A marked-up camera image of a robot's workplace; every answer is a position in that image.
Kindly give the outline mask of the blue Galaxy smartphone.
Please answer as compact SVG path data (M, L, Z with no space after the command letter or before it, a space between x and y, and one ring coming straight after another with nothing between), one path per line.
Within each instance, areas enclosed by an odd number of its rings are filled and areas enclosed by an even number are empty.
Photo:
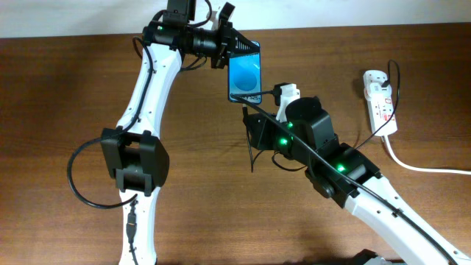
M236 102L231 94L261 91L261 53L236 54L231 57L228 66L228 100Z

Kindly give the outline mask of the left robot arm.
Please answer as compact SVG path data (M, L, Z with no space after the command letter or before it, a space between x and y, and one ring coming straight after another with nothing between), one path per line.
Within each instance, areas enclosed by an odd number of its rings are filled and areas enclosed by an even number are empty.
M203 57L211 68L224 68L231 57L260 50L233 27L234 9L226 3L216 28L208 30L194 20L195 1L169 1L143 29L141 70L130 102L116 128L102 131L107 170L123 209L120 264L157 263L155 211L170 167L160 126L172 83L184 70L184 57Z

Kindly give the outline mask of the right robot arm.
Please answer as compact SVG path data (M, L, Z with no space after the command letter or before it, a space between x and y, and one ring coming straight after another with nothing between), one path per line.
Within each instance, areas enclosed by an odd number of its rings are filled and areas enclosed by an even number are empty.
M314 189L374 230L406 264L469 264L470 257L436 232L365 155L339 143L316 97L295 99L278 121L248 101L243 123L251 145L305 166Z

